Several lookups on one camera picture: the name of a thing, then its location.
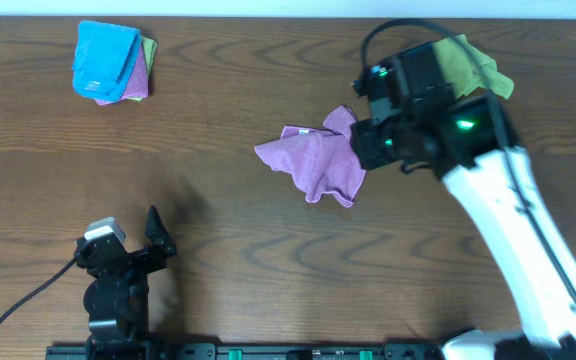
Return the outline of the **purple microfiber cloth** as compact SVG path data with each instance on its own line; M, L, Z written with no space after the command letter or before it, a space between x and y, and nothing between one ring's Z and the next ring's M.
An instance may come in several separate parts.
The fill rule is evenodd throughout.
M330 195L350 208L366 175L350 145L356 122L354 112L340 105L320 128L286 125L277 140L257 145L254 151L273 171L289 174L306 202Z

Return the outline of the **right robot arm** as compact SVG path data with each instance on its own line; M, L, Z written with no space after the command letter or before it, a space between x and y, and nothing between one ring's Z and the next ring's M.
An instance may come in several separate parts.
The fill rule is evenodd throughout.
M514 298L519 332L468 330L446 359L576 359L576 261L550 216L503 109L458 99L430 44L364 66L354 90L370 116L352 126L361 166L427 168L479 230Z

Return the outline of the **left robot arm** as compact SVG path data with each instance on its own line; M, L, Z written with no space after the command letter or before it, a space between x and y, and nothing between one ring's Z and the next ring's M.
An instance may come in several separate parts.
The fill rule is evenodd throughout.
M167 267L177 254L155 206L148 210L145 237L150 243L129 252L118 222L91 223L76 242L76 265L94 278L85 291L90 337L87 359L162 359L167 346L149 331L148 275Z

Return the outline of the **crumpled green cloth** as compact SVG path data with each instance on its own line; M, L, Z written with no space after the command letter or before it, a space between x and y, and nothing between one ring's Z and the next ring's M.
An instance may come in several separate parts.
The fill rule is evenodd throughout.
M464 34L458 35L457 39L472 52L485 71L489 86L484 84L478 68L467 54L454 41L445 38L434 42L432 47L445 80L452 84L455 97L468 96L478 88L490 88L496 95L508 99L514 90L514 82L500 73L496 61L472 46Z

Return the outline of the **folded pink cloth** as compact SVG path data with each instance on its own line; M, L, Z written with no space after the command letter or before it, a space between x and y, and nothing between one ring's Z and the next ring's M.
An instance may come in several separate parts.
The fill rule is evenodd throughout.
M141 101L149 95L150 62L147 59L144 46L141 46L138 58L132 69L126 88L120 97L123 100Z

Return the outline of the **folded blue cloth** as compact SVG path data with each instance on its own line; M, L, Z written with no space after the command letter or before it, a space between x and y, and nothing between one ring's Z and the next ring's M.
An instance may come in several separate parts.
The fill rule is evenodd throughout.
M84 20L72 65L72 86L83 97L118 101L129 82L141 46L139 29Z

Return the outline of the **folded green cloth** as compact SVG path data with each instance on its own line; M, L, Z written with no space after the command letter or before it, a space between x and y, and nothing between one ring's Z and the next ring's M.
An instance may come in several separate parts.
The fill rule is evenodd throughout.
M148 37L141 37L141 46L144 46L144 50L146 52L146 56L147 59L150 62L150 74L152 71L152 67L153 67L153 63L154 63L154 57L155 57L155 53L156 53L156 49L157 49L157 43L155 40L148 38Z

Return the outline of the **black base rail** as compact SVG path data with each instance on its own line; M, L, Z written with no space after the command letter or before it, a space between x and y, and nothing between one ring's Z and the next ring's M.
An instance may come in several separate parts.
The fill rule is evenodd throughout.
M427 343L386 345L53 345L46 360L443 360L440 347Z

